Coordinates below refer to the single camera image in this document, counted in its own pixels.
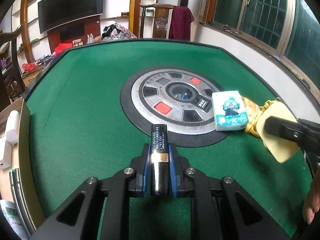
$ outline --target gold band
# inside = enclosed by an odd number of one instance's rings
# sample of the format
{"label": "gold band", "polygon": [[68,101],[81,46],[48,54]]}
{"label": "gold band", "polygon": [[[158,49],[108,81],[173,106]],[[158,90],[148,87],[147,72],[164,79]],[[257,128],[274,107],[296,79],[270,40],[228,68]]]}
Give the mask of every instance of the gold band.
{"label": "gold band", "polygon": [[167,163],[169,162],[168,153],[152,153],[151,154],[151,163]]}

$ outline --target maroon towel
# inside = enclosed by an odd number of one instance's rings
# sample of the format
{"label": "maroon towel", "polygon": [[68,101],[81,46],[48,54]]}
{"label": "maroon towel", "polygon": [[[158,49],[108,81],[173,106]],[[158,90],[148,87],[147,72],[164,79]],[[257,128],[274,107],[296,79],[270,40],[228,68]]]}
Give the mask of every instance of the maroon towel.
{"label": "maroon towel", "polygon": [[188,7],[175,6],[172,10],[169,39],[190,41],[190,24],[194,20]]}

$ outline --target silver screw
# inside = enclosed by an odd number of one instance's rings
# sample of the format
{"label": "silver screw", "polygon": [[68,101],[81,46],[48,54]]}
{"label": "silver screw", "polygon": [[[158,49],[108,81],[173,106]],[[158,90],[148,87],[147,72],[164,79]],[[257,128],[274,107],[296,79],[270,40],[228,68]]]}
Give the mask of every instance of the silver screw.
{"label": "silver screw", "polygon": [[134,172],[134,169],[131,168],[131,167],[124,169],[124,173],[125,173],[125,174],[132,174],[133,172]]}
{"label": "silver screw", "polygon": [[189,167],[186,169],[186,173],[188,173],[188,174],[194,174],[195,172],[196,172],[195,168]]}
{"label": "silver screw", "polygon": [[231,183],[233,182],[233,178],[230,177],[230,176],[225,176],[225,177],[223,178],[223,181],[224,181],[225,183],[227,183],[227,184],[231,184]]}
{"label": "silver screw", "polygon": [[96,178],[96,177],[90,177],[90,178],[87,179],[87,182],[88,182],[89,184],[94,184],[94,183],[96,183],[96,181],[97,181],[97,178]]}

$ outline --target cartoon character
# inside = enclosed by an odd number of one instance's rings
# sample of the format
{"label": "cartoon character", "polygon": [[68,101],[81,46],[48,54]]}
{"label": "cartoon character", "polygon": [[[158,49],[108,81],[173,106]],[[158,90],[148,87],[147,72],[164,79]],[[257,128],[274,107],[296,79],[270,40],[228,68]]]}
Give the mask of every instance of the cartoon character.
{"label": "cartoon character", "polygon": [[234,98],[229,98],[223,104],[223,110],[226,111],[226,116],[239,114],[238,113],[239,108],[240,108],[240,104],[238,104]]}

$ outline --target television screen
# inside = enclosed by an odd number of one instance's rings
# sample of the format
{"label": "television screen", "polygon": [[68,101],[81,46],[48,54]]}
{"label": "television screen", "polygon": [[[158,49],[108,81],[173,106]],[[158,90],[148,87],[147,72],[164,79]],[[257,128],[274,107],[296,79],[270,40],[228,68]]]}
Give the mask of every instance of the television screen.
{"label": "television screen", "polygon": [[40,32],[103,13],[103,0],[41,0],[38,2]]}

